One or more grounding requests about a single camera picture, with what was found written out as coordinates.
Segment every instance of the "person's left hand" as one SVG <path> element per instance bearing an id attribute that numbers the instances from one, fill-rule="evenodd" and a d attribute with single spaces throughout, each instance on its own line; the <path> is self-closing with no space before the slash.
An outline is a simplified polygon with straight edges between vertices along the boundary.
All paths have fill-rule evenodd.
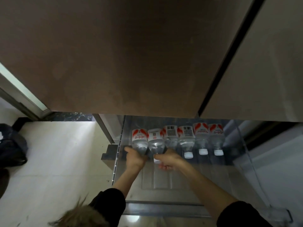
<path id="1" fill-rule="evenodd" d="M 141 170 L 148 157 L 146 155 L 141 156 L 136 150 L 126 146 L 124 150 L 127 152 L 126 155 L 126 169 L 138 169 Z"/>

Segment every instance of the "forearm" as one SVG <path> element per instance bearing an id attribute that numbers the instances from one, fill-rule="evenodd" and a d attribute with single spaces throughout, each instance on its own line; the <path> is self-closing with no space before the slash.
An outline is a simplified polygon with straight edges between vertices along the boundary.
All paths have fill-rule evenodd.
<path id="1" fill-rule="evenodd" d="M 118 180 L 114 183 L 112 188 L 116 188 L 120 190 L 124 197 L 126 198 L 131 185 L 133 184 L 134 180 L 138 176 L 140 172 L 140 168 L 134 167 L 132 169 L 126 169 L 124 173 L 118 178 Z"/>
<path id="2" fill-rule="evenodd" d="M 176 168 L 188 179 L 191 189 L 215 220 L 228 205 L 238 201 L 188 162 L 180 160 Z"/>

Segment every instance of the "water bottle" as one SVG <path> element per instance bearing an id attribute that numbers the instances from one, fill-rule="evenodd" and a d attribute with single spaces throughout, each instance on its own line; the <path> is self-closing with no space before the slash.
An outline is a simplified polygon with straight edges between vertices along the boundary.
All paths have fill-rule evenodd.
<path id="1" fill-rule="evenodd" d="M 164 126 L 163 127 L 163 136 L 164 136 L 164 143 L 167 148 L 172 148 L 176 150 L 176 147 L 178 145 L 178 132 L 177 132 L 177 126 L 171 125 L 171 126 Z"/>
<path id="2" fill-rule="evenodd" d="M 131 146 L 141 155 L 145 155 L 148 146 L 146 129 L 139 128 L 132 131 Z"/>
<path id="3" fill-rule="evenodd" d="M 210 124 L 209 131 L 210 131 L 210 141 L 214 147 L 214 155 L 215 156 L 224 155 L 222 148 L 225 141 L 225 135 L 223 132 L 222 125 L 218 123 Z"/>
<path id="4" fill-rule="evenodd" d="M 209 141 L 209 130 L 207 123 L 194 123 L 193 127 L 196 145 L 199 149 L 199 155 L 208 155 L 207 146 Z"/>
<path id="5" fill-rule="evenodd" d="M 184 153 L 184 158 L 192 159 L 192 148 L 195 145 L 195 136 L 192 126 L 178 127 L 179 143 Z"/>
<path id="6" fill-rule="evenodd" d="M 165 144 L 163 140 L 163 131 L 160 128 L 147 131 L 148 147 L 153 154 L 163 154 Z M 160 160 L 154 159 L 154 163 L 161 163 Z"/>

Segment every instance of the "hand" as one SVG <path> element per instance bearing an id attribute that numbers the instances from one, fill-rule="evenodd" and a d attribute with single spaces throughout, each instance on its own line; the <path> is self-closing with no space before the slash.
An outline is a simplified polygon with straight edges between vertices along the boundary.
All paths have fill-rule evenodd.
<path id="1" fill-rule="evenodd" d="M 159 168 L 163 170 L 176 170 L 178 163 L 184 161 L 173 149 L 168 149 L 165 154 L 155 154 L 154 158 L 161 161 Z"/>
<path id="2" fill-rule="evenodd" d="M 136 150 L 130 148 L 130 147 L 125 147 L 124 150 L 127 152 L 126 155 L 126 169 L 134 169 L 134 170 L 141 170 L 148 157 L 141 156 Z"/>

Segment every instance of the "brown refrigerator door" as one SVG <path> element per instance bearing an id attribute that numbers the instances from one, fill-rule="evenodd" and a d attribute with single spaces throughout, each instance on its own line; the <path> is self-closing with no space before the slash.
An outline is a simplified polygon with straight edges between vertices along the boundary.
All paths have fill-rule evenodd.
<path id="1" fill-rule="evenodd" d="M 303 121 L 303 0 L 265 0 L 202 118 Z"/>
<path id="2" fill-rule="evenodd" d="M 194 117 L 252 0 L 1 0 L 0 62 L 54 111 Z"/>

